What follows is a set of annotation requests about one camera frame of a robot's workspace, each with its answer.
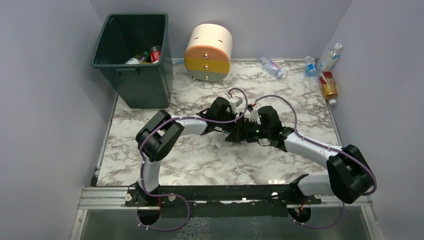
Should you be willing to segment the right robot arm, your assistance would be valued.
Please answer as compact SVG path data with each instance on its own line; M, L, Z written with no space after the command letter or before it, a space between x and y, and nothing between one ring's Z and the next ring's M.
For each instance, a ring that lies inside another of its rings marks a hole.
M260 122L247 118L238 120L225 141L255 143L266 139L276 149L300 155L327 169L326 175L306 175L296 180L299 194L336 196L343 203L352 204L374 186L369 167L354 145L340 147L307 141L292 127L283 126L271 106L261 107L258 115Z

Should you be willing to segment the green label water bottle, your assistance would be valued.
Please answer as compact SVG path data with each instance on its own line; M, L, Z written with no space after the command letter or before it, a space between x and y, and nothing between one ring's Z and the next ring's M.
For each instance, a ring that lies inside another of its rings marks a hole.
M134 55L125 64L127 64L127 65L145 64L145 63L147 63L148 58L149 58L149 52L144 51L142 53Z

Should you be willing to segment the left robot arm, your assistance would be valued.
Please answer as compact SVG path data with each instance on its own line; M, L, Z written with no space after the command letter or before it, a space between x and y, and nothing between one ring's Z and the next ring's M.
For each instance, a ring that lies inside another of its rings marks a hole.
M242 103L239 97L217 97L210 107L190 116L171 115L164 109L159 110L135 137L142 157L137 180L139 188L146 195L153 196L153 191L160 186L161 161L170 153L179 137L206 135L215 128L232 129L248 110L248 103L240 108Z

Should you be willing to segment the red label clear bottle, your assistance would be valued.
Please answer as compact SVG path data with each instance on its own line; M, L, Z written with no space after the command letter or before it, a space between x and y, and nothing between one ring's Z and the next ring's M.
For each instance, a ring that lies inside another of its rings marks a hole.
M158 45L153 45L149 48L150 62L152 64L156 64L159 62L161 57L161 50L162 48Z

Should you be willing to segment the blue cap clear bottle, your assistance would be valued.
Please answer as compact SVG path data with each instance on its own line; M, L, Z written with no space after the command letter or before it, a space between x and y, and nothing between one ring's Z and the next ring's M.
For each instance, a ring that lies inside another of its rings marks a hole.
M314 58L310 56L305 57L305 67L304 67L304 75L307 79L309 89L311 91L317 91L319 89L319 80L318 80L318 67Z

